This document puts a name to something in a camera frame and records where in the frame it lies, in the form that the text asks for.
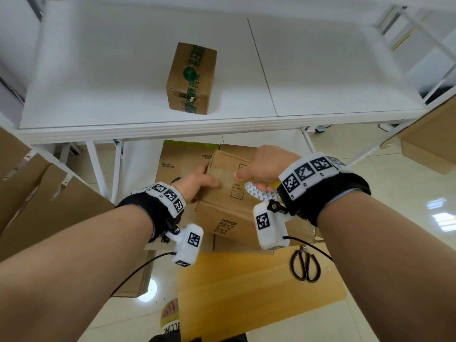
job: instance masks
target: wooden board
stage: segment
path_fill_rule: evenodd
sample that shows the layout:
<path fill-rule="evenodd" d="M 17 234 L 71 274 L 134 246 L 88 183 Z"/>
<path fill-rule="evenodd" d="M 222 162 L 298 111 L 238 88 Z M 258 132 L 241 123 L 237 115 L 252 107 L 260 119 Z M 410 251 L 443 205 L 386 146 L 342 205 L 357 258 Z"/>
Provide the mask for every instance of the wooden board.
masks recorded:
<path fill-rule="evenodd" d="M 318 247 L 327 251 L 325 244 Z M 323 255 L 316 255 L 322 267 L 318 282 L 292 276 L 296 249 L 274 255 L 200 253 L 196 264 L 178 274 L 182 341 L 217 342 L 345 299 L 339 272 Z"/>

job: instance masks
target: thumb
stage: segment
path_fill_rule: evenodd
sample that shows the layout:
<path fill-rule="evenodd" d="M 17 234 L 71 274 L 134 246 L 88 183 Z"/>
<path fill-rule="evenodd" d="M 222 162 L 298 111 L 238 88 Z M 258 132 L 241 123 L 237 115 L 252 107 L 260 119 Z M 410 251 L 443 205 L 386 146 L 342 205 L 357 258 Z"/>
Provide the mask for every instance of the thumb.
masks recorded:
<path fill-rule="evenodd" d="M 208 174 L 200 175 L 199 182 L 200 182 L 200 186 L 201 187 L 209 186 L 209 187 L 212 187 L 212 188 L 217 188 L 217 187 L 220 186 L 220 181 L 215 179 L 215 178 L 213 178 L 212 176 L 210 176 Z"/>
<path fill-rule="evenodd" d="M 238 181 L 253 179 L 254 176 L 251 173 L 251 167 L 242 167 L 234 173 L 234 179 Z"/>

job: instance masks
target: black cable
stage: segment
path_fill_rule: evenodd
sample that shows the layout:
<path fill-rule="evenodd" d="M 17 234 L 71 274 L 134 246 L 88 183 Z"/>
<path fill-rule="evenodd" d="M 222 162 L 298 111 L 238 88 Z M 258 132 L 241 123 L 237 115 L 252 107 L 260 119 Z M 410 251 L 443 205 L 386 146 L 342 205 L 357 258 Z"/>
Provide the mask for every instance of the black cable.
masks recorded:
<path fill-rule="evenodd" d="M 150 263 L 152 263 L 155 259 L 158 259 L 158 258 L 163 257 L 164 255 L 168 255 L 168 254 L 170 254 L 170 255 L 176 255 L 175 252 L 167 252 L 167 253 L 160 254 L 159 256 L 156 256 L 156 257 L 152 258 L 151 260 L 148 260 L 147 262 L 145 262 L 144 264 L 142 264 L 139 268 L 137 268 L 136 270 L 134 270 L 133 273 L 132 273 L 130 276 L 128 276 L 121 284 L 119 284 L 119 286 L 113 291 L 113 293 L 111 294 L 111 296 L 113 296 L 113 295 L 119 290 L 119 288 L 122 287 L 122 286 L 124 285 L 124 283 L 125 283 L 126 281 L 128 281 L 134 274 L 136 274 L 139 270 L 141 270 L 142 268 L 144 268 L 147 264 L 150 264 Z"/>
<path fill-rule="evenodd" d="M 307 245 L 307 246 L 309 246 L 309 247 L 312 247 L 313 249 L 316 249 L 318 252 L 320 252 L 321 254 L 324 254 L 324 255 L 327 256 L 329 259 L 331 259 L 331 261 L 333 261 L 333 259 L 331 258 L 331 256 L 330 256 L 328 253 L 322 251 L 321 249 L 315 247 L 314 245 L 312 245 L 312 244 L 310 244 L 310 243 L 308 243 L 308 242 L 306 242 L 306 241 L 304 241 L 304 240 L 298 239 L 297 237 L 293 237 L 293 236 L 284 236 L 283 238 L 284 238 L 284 239 L 290 239 L 290 240 L 296 240 L 296 241 L 302 242 L 303 244 L 305 244 L 305 245 Z"/>

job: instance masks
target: tiled floor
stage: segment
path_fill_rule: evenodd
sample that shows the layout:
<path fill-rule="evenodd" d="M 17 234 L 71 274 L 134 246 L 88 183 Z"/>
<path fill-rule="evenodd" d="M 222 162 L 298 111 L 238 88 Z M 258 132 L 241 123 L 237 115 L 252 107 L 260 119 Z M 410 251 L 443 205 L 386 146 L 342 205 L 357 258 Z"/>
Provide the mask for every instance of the tiled floor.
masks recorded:
<path fill-rule="evenodd" d="M 349 159 L 384 131 L 376 124 L 333 125 L 323 134 L 311 135 L 318 151 Z M 114 149 L 99 152 L 106 181 L 112 182 Z M 98 189 L 90 159 L 85 154 L 70 158 L 68 165 Z M 353 167 L 371 185 L 373 196 L 419 224 L 422 228 L 456 248 L 456 172 L 446 176 L 417 164 L 401 154 L 398 141 L 378 150 Z M 166 262 L 154 265 L 152 276 L 159 291 L 149 303 L 137 299 L 110 299 L 80 341 L 147 342 L 159 333 L 159 318 L 164 302 L 173 299 L 175 272 Z M 255 341 L 347 341 L 375 342 L 378 339 L 350 293 L 345 301 L 248 332 Z"/>

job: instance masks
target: black scissors handle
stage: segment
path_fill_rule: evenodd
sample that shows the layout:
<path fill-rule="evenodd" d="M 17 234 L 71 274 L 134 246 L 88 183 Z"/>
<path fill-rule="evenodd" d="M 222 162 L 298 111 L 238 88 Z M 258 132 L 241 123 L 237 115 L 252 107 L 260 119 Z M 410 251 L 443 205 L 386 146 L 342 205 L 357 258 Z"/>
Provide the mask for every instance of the black scissors handle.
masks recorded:
<path fill-rule="evenodd" d="M 302 276 L 299 276 L 298 273 L 295 270 L 295 260 L 296 257 L 299 258 L 299 263 L 301 264 L 302 268 Z M 310 262 L 311 258 L 313 263 L 316 266 L 316 274 L 314 278 L 310 278 Z M 291 273 L 293 276 L 299 280 L 299 281 L 307 281 L 310 283 L 314 283 L 319 280 L 320 276 L 322 275 L 322 268 L 320 267 L 320 264 L 318 263 L 318 260 L 316 259 L 314 254 L 310 254 L 309 252 L 306 252 L 302 247 L 300 247 L 298 250 L 296 250 L 293 254 L 293 257 L 291 258 Z"/>

